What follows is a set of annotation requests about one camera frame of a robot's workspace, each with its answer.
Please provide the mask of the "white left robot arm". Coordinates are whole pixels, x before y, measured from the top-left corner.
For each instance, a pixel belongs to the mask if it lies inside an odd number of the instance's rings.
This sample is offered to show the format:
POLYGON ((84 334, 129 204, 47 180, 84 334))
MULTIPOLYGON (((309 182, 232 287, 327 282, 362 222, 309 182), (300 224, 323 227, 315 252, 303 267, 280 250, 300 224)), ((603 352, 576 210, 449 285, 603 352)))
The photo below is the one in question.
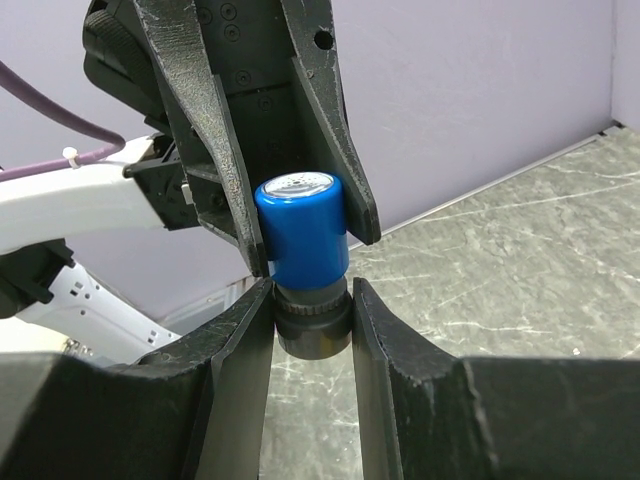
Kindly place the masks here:
POLYGON ((345 348, 350 238, 380 239, 346 113, 328 1, 93 1, 84 72, 140 113, 125 140, 79 120, 8 69, 10 92, 102 140, 1 174, 1 314, 113 363, 183 344, 184 320, 244 263, 266 330, 303 359, 345 348))

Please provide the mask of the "blue grey cylinder cap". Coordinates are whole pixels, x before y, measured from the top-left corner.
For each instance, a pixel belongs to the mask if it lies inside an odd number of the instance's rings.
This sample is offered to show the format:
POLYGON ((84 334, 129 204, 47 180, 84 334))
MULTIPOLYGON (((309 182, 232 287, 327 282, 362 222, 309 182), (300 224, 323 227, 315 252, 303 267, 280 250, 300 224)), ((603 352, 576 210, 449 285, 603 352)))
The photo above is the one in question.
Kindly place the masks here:
POLYGON ((340 353, 352 329, 341 181, 318 171, 288 173, 262 183, 254 199, 280 345, 304 360, 340 353))

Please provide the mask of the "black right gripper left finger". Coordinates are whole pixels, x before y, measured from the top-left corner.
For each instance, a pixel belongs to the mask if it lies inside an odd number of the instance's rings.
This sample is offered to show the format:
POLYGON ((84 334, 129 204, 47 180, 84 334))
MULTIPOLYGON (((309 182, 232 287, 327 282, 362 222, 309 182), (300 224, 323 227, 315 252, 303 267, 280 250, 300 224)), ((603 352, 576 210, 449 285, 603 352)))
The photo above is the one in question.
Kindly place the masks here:
POLYGON ((273 285, 131 365, 1 358, 5 479, 255 479, 274 342, 273 285))

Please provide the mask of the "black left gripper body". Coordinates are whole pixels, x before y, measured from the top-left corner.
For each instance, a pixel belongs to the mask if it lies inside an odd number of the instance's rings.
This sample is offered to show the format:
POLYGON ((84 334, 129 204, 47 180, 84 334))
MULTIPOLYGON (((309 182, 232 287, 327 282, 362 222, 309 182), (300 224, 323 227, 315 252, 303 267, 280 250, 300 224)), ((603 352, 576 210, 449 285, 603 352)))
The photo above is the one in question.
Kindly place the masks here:
POLYGON ((316 1, 93 1, 84 71, 168 137, 197 222, 241 250, 266 235, 253 194, 315 166, 316 1))

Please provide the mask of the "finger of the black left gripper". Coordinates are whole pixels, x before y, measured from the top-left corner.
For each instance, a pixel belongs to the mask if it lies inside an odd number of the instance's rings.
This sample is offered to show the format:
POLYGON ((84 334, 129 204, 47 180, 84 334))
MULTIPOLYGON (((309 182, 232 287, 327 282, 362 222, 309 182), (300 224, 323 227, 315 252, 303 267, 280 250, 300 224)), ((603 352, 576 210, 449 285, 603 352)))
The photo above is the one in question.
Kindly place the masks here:
POLYGON ((381 238, 380 220, 349 130, 332 4, 283 1, 281 6, 295 52, 294 92, 311 162, 341 180, 348 231, 374 244, 381 238))
POLYGON ((193 1, 136 1, 162 79, 170 127, 199 223, 238 248, 255 277, 269 275, 249 175, 221 80, 211 71, 193 1))

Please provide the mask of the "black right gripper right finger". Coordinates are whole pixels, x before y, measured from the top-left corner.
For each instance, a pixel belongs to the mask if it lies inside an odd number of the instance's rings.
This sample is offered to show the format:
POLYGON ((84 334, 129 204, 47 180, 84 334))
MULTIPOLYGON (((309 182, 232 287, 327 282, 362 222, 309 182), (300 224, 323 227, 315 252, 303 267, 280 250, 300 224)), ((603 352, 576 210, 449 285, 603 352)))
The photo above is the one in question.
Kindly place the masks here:
POLYGON ((353 284, 368 479, 635 479, 635 360, 454 357, 353 284))

